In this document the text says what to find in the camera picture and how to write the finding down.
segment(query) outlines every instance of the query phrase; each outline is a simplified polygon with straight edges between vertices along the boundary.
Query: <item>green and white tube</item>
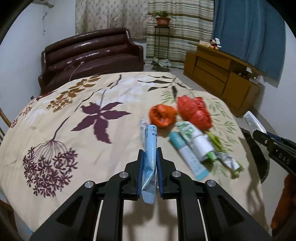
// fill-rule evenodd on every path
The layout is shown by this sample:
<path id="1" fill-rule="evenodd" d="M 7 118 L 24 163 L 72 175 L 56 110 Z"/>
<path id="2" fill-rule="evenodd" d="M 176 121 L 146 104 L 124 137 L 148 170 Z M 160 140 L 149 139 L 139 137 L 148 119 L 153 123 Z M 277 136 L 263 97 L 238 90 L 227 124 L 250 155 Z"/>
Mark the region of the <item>green and white tube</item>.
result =
<path id="1" fill-rule="evenodd" d="M 215 149 L 207 135 L 189 121 L 178 122 L 176 126 L 198 159 L 204 161 L 209 158 L 212 162 L 216 161 Z"/>
<path id="2" fill-rule="evenodd" d="M 174 148 L 190 167 L 196 180 L 201 181 L 204 179 L 209 174 L 209 171 L 200 163 L 200 160 L 197 159 L 184 139 L 175 131 L 172 131 L 168 136 Z"/>

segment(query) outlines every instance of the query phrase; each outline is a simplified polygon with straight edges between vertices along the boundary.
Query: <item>cabinet drawer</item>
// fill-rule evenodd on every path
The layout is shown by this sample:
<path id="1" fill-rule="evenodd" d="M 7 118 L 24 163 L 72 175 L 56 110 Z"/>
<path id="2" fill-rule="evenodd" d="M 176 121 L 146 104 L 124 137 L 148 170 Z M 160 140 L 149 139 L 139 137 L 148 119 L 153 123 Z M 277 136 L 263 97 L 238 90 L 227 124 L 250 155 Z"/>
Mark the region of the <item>cabinet drawer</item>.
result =
<path id="1" fill-rule="evenodd" d="M 244 102 L 251 83 L 231 72 L 222 95 L 222 99 L 239 109 Z"/>
<path id="2" fill-rule="evenodd" d="M 184 71 L 189 74 L 193 74 L 195 63 L 196 63 L 196 54 L 187 52 L 186 58 L 185 58 Z"/>
<path id="3" fill-rule="evenodd" d="M 211 63 L 208 60 L 205 60 L 201 57 L 197 58 L 196 66 L 200 69 L 205 70 L 206 72 L 210 73 L 211 75 L 217 77 L 222 82 L 226 83 L 229 72 L 218 65 Z"/>
<path id="4" fill-rule="evenodd" d="M 219 51 L 217 51 L 216 53 L 215 51 L 211 51 L 200 47 L 197 48 L 196 55 L 214 64 L 217 64 L 226 70 L 228 70 L 230 67 L 231 59 L 219 54 Z"/>
<path id="5" fill-rule="evenodd" d="M 221 82 L 219 79 L 198 67 L 195 67 L 193 75 L 196 78 L 198 78 L 201 82 L 206 84 L 209 88 L 211 88 L 214 92 L 213 94 L 217 96 L 222 95 L 225 84 Z"/>

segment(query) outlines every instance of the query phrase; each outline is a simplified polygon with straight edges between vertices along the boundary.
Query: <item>wooden cabinet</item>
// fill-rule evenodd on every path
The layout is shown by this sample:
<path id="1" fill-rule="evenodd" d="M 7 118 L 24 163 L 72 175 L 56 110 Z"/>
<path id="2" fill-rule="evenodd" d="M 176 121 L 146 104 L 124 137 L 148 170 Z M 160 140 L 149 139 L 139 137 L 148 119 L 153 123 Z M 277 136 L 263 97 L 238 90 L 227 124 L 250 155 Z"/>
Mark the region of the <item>wooden cabinet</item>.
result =
<path id="1" fill-rule="evenodd" d="M 186 53 L 184 75 L 222 99 L 235 116 L 242 116 L 253 106 L 259 93 L 259 86 L 237 74 L 247 67 L 255 76 L 264 75 L 232 55 L 197 45 L 196 53 Z"/>

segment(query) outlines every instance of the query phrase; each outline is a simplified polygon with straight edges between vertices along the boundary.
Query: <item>flower pot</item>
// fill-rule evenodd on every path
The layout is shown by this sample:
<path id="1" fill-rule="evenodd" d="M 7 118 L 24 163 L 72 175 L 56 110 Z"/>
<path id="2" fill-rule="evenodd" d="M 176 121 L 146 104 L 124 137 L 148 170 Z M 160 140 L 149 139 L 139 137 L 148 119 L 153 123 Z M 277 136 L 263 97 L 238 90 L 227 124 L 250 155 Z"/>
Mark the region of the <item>flower pot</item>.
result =
<path id="1" fill-rule="evenodd" d="M 170 18 L 155 18 L 157 25 L 168 26 L 170 24 Z"/>

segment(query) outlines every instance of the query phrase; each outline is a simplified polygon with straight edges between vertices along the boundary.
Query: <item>cable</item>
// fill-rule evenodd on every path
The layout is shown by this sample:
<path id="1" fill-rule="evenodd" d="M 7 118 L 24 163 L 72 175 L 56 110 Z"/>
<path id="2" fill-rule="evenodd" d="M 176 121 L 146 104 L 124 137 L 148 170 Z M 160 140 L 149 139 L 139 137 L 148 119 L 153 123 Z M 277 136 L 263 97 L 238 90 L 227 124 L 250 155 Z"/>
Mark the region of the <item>cable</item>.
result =
<path id="1" fill-rule="evenodd" d="M 78 67 L 73 71 L 73 73 L 71 74 L 71 76 L 70 76 L 70 78 L 69 78 L 69 82 L 71 81 L 71 77 L 72 77 L 72 75 L 74 74 L 74 72 L 80 67 L 80 65 L 82 65 L 84 63 L 84 61 L 82 61 L 79 65 L 78 65 Z"/>
<path id="2" fill-rule="evenodd" d="M 71 64 L 71 65 L 67 66 L 67 67 L 64 69 L 64 71 L 65 71 L 67 68 L 69 68 L 69 67 L 74 67 L 74 64 Z"/>

